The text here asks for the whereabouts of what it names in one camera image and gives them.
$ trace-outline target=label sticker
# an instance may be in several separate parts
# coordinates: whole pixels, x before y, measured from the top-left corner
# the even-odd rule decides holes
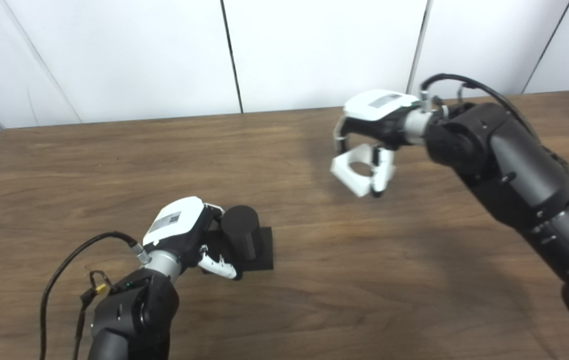
[[[370,107],[372,108],[376,108],[376,109],[380,109],[383,107],[383,105],[388,104],[396,99],[402,98],[402,95],[399,95],[397,93],[390,93],[389,95],[385,95],[379,98],[376,98],[376,100],[371,101],[371,104],[369,104]]]
[[[173,214],[168,214],[166,216],[157,219],[156,221],[153,222],[153,225],[151,225],[151,228],[149,229],[149,231],[147,231],[147,234],[152,233],[158,229],[162,229],[165,226],[177,223],[178,219],[180,219],[181,213],[182,211],[178,211],[174,212]]]

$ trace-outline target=black cable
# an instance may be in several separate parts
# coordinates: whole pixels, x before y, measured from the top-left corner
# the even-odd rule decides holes
[[[495,91],[494,89],[488,87],[487,85],[483,84],[482,82],[476,81],[472,78],[456,75],[454,73],[438,73],[437,75],[433,75],[429,77],[427,80],[424,80],[422,84],[420,84],[420,90],[427,91],[431,84],[435,82],[439,82],[440,80],[458,80],[458,82],[463,82],[463,86],[468,89],[481,89],[491,98],[494,98],[500,105],[502,105],[507,111],[511,113],[511,115],[517,120],[524,128],[534,137],[536,140],[539,140],[538,134],[534,131],[534,128],[531,126],[527,118],[520,112],[520,110],[515,107],[511,101],[509,101],[504,95]]]
[[[78,313],[78,322],[76,323],[76,336],[75,336],[75,343],[73,345],[73,356],[72,360],[78,360],[78,353],[81,349],[81,341],[83,341],[83,330],[84,330],[84,321],[87,309],[91,302],[97,296],[98,292],[95,286],[88,289],[80,296],[80,300],[82,301],[82,307],[80,308],[80,312]]]
[[[123,240],[129,245],[129,248],[133,248],[134,246],[138,245],[138,241],[133,237],[119,231],[111,231],[105,232],[103,234],[97,235],[92,237],[91,239],[86,240],[81,246],[78,246],[69,256],[60,264],[58,269],[53,273],[49,283],[44,288],[44,292],[42,293],[42,301],[40,301],[40,360],[45,360],[47,356],[47,303],[49,302],[49,294],[51,293],[51,289],[54,287],[54,284],[60,278],[60,275],[65,271],[67,266],[74,260],[76,256],[79,255],[82,251],[86,248],[99,242],[102,239],[106,238],[116,238]]]
[[[98,287],[96,285],[95,278],[93,278],[94,274],[99,274],[100,276],[102,276],[102,281],[104,281],[104,284],[107,285],[107,287],[109,287],[110,290],[113,290],[113,291],[116,290],[116,286],[111,282],[111,280],[109,280],[109,277],[107,276],[107,274],[102,270],[91,270],[90,272],[88,272],[88,280],[91,283],[91,287],[93,289]]]

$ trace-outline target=black square base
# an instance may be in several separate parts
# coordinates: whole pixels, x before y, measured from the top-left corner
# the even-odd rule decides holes
[[[222,237],[222,231],[208,231],[209,236]],[[254,260],[232,262],[233,266],[241,272],[245,271],[265,271],[274,269],[274,235],[271,227],[260,227],[260,235],[262,237],[262,253]],[[209,271],[202,269],[203,274],[211,274]]]

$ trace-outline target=wood grain surface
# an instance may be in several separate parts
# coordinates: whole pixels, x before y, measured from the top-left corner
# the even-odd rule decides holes
[[[569,92],[511,99],[569,161]],[[423,148],[397,153],[383,198],[353,196],[329,172],[340,114],[1,131],[0,359],[37,358],[42,290],[70,251],[104,231],[141,239],[162,207],[195,195],[255,208],[275,270],[181,276],[171,359],[569,360],[561,282],[533,250]],[[51,294],[47,358],[70,358],[88,271],[136,267],[115,239],[70,265]]]

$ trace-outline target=cable connector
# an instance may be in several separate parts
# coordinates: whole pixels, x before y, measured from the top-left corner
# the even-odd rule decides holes
[[[95,288],[95,294],[100,296],[106,293],[107,290],[108,290],[107,284],[100,284]]]
[[[147,265],[152,262],[152,257],[149,256],[147,251],[145,251],[145,249],[140,244],[135,244],[135,246],[132,246],[131,251],[133,251],[135,257],[140,260],[142,265]]]
[[[431,99],[429,98],[429,91],[420,90],[420,109],[423,113],[433,112]]]
[[[94,287],[90,287],[85,292],[83,292],[80,296],[80,301],[82,302],[82,307],[84,309],[88,308],[93,299],[96,298],[98,292]]]

